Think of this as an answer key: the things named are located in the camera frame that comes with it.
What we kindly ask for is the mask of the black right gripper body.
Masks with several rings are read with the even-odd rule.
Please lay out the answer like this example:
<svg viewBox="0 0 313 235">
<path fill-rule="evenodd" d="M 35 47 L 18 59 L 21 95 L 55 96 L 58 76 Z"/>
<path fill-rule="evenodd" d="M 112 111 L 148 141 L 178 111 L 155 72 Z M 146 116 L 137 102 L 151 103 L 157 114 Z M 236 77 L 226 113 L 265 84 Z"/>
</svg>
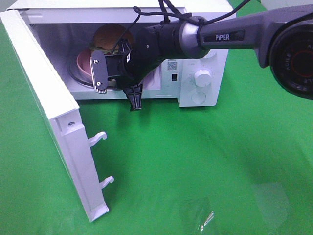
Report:
<svg viewBox="0 0 313 235">
<path fill-rule="evenodd" d="M 91 53 L 90 65 L 94 90 L 103 94 L 107 92 L 109 81 L 115 80 L 118 89 L 137 85 L 157 66 L 144 64 L 131 55 L 132 50 L 124 55 L 105 55 L 101 50 Z"/>
</svg>

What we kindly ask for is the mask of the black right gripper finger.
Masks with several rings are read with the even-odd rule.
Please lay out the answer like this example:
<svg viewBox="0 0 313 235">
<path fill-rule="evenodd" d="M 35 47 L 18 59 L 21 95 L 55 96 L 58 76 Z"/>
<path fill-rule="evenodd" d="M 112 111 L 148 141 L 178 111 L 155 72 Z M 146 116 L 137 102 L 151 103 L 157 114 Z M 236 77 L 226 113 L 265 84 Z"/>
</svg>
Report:
<svg viewBox="0 0 313 235">
<path fill-rule="evenodd" d="M 130 41 L 126 38 L 122 38 L 118 42 L 118 54 L 124 55 L 126 53 L 129 53 L 132 49 L 132 45 Z"/>
<path fill-rule="evenodd" d="M 123 92 L 131 104 L 131 110 L 140 110 L 142 108 L 141 98 L 143 92 L 143 83 L 123 88 Z"/>
</svg>

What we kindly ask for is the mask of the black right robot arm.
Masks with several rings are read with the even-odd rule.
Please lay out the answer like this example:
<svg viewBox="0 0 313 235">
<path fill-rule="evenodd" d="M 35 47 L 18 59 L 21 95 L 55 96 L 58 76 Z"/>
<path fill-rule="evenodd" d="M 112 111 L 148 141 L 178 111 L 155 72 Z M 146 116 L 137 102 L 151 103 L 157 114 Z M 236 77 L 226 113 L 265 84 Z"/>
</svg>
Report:
<svg viewBox="0 0 313 235">
<path fill-rule="evenodd" d="M 96 50 L 90 65 L 94 90 L 105 93 L 116 80 L 133 110 L 141 108 L 144 77 L 166 59 L 199 59 L 211 49 L 253 49 L 259 65 L 270 67 L 289 93 L 313 97 L 313 7 L 299 5 L 232 18 L 206 20 L 175 7 L 161 10 L 164 20 L 141 28 L 135 44 L 120 37 L 112 53 Z"/>
</svg>

